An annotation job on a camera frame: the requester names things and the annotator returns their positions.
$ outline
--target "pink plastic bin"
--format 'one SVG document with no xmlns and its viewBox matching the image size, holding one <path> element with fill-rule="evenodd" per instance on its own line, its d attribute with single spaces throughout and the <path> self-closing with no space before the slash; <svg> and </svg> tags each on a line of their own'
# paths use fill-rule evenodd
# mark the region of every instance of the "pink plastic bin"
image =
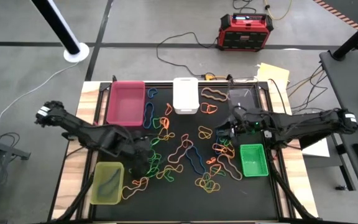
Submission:
<svg viewBox="0 0 358 224">
<path fill-rule="evenodd" d="M 106 121 L 125 127 L 142 126 L 144 105 L 144 82 L 116 81 L 112 84 Z"/>
</svg>

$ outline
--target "floor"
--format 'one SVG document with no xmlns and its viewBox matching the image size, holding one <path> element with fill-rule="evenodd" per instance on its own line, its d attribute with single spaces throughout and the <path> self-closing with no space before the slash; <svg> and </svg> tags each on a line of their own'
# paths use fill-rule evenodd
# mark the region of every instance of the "floor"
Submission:
<svg viewBox="0 0 358 224">
<path fill-rule="evenodd" d="M 119 80 L 172 80 L 190 76 L 183 68 L 158 61 L 155 44 L 189 31 L 195 32 L 200 42 L 211 43 L 218 34 L 219 18 L 234 12 L 230 0 L 114 0 L 111 8 L 111 0 L 55 2 L 81 42 L 100 41 L 92 44 L 96 46 L 91 48 L 91 54 L 95 49 L 92 57 L 18 101 L 0 120 L 0 134 L 19 133 L 21 141 L 17 147 L 32 153 L 26 162 L 11 163 L 8 181 L 0 188 L 0 220 L 10 223 L 45 221 L 50 210 L 67 142 L 60 136 L 61 129 L 43 129 L 34 124 L 35 113 L 45 101 L 60 100 L 74 113 L 84 80 L 110 80 L 112 75 Z M 270 5 L 275 15 L 283 14 L 287 8 L 287 4 L 278 1 L 271 1 Z M 262 0 L 254 0 L 249 6 L 263 11 Z M 109 12 L 106 28 L 99 33 L 106 9 Z M 252 77 L 257 64 L 269 63 L 291 71 L 290 81 L 296 83 L 317 68 L 319 53 L 341 45 L 356 32 L 312 0 L 295 0 L 287 17 L 273 24 L 275 29 L 267 49 L 257 54 L 221 52 L 194 45 L 164 48 L 160 54 L 167 60 L 188 65 L 195 73 L 230 73 L 234 77 Z M 63 48 L 52 47 L 58 45 L 58 39 L 28 0 L 0 0 L 0 42 L 20 42 L 0 46 L 0 111 L 17 96 L 70 65 L 62 57 Z M 30 46 L 29 42 L 51 47 Z M 171 42 L 193 44 L 195 40 L 188 35 Z M 322 85 L 328 91 L 309 107 L 338 106 L 329 81 L 324 80 Z M 310 86 L 301 88 L 290 98 L 291 105 L 302 104 L 309 90 Z M 343 184 L 339 168 L 310 169 L 308 173 L 320 217 L 358 223 L 358 190 L 333 190 Z"/>
</svg>

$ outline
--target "yellow plastic bin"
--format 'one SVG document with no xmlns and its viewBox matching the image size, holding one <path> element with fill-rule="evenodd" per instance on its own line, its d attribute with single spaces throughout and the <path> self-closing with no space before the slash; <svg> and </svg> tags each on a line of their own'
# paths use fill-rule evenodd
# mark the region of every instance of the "yellow plastic bin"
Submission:
<svg viewBox="0 0 358 224">
<path fill-rule="evenodd" d="M 124 166 L 120 162 L 98 162 L 93 178 L 91 204 L 116 205 L 121 201 Z"/>
</svg>

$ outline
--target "portable power station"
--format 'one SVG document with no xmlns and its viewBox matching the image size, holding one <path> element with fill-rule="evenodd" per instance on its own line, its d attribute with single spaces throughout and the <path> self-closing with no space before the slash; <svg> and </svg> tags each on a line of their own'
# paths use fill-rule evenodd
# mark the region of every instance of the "portable power station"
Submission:
<svg viewBox="0 0 358 224">
<path fill-rule="evenodd" d="M 221 18 L 217 48 L 220 50 L 260 51 L 273 30 L 266 14 L 234 13 Z"/>
</svg>

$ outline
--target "white plastic bin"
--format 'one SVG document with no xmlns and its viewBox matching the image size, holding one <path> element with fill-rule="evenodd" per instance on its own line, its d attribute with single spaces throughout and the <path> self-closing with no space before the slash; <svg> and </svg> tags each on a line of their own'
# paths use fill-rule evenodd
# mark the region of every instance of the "white plastic bin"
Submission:
<svg viewBox="0 0 358 224">
<path fill-rule="evenodd" d="M 173 109 L 177 114 L 195 114 L 198 102 L 197 78 L 175 78 L 173 80 Z"/>
</svg>

